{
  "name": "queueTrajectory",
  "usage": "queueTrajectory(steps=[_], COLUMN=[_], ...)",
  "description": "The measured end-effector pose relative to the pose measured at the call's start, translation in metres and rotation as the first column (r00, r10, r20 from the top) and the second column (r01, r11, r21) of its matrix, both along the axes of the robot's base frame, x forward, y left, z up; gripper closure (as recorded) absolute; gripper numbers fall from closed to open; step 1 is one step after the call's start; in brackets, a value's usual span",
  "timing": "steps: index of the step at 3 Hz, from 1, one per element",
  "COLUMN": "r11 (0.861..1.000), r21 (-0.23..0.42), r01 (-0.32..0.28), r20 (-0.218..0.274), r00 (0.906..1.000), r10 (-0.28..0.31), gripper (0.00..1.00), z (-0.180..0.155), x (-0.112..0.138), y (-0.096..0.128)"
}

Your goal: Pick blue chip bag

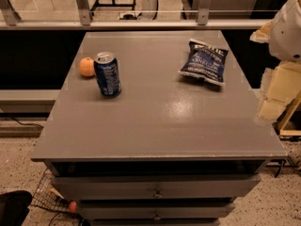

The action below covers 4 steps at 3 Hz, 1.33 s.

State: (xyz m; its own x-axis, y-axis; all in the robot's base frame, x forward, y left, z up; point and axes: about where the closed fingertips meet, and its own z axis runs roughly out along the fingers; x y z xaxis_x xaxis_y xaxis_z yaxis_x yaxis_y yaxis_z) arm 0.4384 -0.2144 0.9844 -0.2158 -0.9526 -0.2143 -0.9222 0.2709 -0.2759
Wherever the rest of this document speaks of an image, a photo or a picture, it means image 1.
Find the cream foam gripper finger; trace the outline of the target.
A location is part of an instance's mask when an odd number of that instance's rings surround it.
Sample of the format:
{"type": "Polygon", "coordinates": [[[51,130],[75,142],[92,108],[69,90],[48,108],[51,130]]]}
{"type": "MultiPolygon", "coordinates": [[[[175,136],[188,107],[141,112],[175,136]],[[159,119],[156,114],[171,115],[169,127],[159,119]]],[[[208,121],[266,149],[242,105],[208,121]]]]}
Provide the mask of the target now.
{"type": "Polygon", "coordinates": [[[301,64],[281,61],[273,70],[266,69],[261,88],[263,95],[257,115],[263,120],[276,121],[301,90],[301,64]]]}

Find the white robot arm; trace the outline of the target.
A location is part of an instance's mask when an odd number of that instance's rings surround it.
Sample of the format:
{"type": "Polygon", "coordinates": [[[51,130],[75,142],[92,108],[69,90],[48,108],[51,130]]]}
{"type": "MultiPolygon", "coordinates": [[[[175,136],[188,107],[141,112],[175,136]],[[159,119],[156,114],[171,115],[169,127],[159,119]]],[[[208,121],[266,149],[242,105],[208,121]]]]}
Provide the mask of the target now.
{"type": "Polygon", "coordinates": [[[301,90],[301,6],[288,0],[274,17],[269,51],[280,60],[263,94],[258,117],[275,121],[301,90]]]}

